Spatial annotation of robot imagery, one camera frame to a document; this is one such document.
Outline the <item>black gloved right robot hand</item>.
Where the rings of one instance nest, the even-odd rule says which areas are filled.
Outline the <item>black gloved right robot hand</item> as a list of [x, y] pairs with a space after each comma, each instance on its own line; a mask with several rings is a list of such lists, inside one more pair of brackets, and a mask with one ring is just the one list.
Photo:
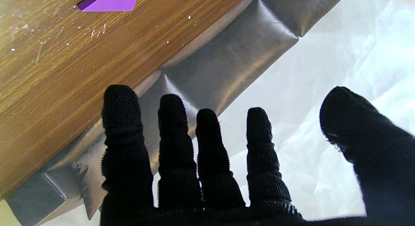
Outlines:
[[272, 142], [272, 126], [260, 107], [247, 113], [247, 182], [250, 206], [230, 171], [218, 118], [204, 108], [196, 116], [197, 162], [181, 98], [160, 98], [158, 200], [144, 144], [136, 93], [110, 85], [104, 94], [103, 189], [108, 193], [101, 226], [413, 226], [414, 136], [347, 87], [333, 88], [320, 108], [320, 127], [353, 164], [365, 217], [308, 221], [292, 205]]

